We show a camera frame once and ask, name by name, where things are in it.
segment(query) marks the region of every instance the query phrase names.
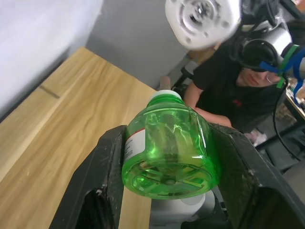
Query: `white object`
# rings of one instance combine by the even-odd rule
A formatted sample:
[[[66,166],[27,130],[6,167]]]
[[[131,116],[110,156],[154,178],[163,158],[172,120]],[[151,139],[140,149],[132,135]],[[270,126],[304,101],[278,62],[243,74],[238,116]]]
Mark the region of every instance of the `white object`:
[[[149,101],[151,101],[154,97],[157,97],[158,95],[161,95],[161,94],[172,94],[172,95],[177,96],[179,99],[182,99],[181,96],[177,92],[174,92],[172,90],[160,90],[160,91],[157,91],[155,94],[153,94],[153,96],[151,97],[151,99]]]
[[[241,19],[240,0],[166,0],[167,20],[178,41],[199,50],[231,37]]]
[[[215,207],[212,191],[184,199],[152,199],[149,224],[154,226],[195,221],[209,217]]]

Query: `white wall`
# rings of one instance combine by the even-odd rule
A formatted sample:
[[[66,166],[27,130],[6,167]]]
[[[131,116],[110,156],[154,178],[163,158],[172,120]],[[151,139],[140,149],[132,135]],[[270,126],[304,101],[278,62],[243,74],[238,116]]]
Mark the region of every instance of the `white wall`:
[[[165,16],[165,0],[104,0],[87,47],[151,87],[187,51]]]
[[[88,39],[103,0],[0,1],[0,116],[67,49]]]

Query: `floor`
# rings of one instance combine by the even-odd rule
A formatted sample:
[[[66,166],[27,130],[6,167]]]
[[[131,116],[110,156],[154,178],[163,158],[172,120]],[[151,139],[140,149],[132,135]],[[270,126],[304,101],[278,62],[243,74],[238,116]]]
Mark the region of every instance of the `floor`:
[[[282,131],[289,127],[289,123],[286,123],[284,120],[281,122],[276,122],[278,131]],[[263,121],[259,126],[258,129],[265,133],[268,138],[273,137],[275,135],[275,130],[273,126],[272,116],[270,115],[265,121]],[[283,147],[280,142],[276,142],[273,145],[267,148],[270,152],[270,155],[274,161],[275,166],[282,170],[288,168],[297,163],[296,160],[292,159],[288,153],[288,151]]]

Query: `wooden table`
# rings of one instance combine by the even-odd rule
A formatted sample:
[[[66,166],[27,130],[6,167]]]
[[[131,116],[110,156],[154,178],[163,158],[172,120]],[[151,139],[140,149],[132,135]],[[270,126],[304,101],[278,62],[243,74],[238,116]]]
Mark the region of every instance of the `wooden table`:
[[[128,124],[153,93],[79,49],[0,124],[0,228],[49,228],[74,170],[99,137]],[[125,189],[120,228],[148,228],[150,205]]]

